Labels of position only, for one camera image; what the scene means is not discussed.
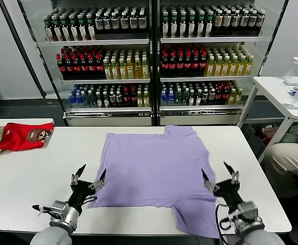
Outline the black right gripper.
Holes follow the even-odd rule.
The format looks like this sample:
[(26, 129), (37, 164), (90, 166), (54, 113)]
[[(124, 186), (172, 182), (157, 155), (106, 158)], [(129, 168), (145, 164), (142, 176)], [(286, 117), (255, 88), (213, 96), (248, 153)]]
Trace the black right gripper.
[(221, 197), (224, 199), (226, 205), (229, 208), (237, 208), (239, 204), (243, 202), (240, 197), (238, 190), (240, 189), (239, 183), (239, 172), (234, 171), (234, 169), (228, 165), (226, 162), (223, 162), (226, 169), (230, 173), (232, 179), (227, 179), (222, 182), (215, 184), (210, 181), (203, 169), (202, 176), (204, 179), (204, 186), (210, 191), (213, 192), (215, 197)]

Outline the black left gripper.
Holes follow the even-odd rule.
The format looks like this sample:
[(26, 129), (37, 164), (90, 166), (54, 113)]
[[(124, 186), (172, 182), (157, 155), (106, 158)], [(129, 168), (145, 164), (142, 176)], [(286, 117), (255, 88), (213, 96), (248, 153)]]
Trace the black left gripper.
[(94, 182), (79, 180), (85, 167), (86, 164), (71, 175), (70, 187), (72, 194), (67, 201), (69, 207), (82, 208), (84, 204), (95, 201), (97, 199), (97, 190), (102, 189), (105, 184), (106, 169), (102, 172), (100, 178)]

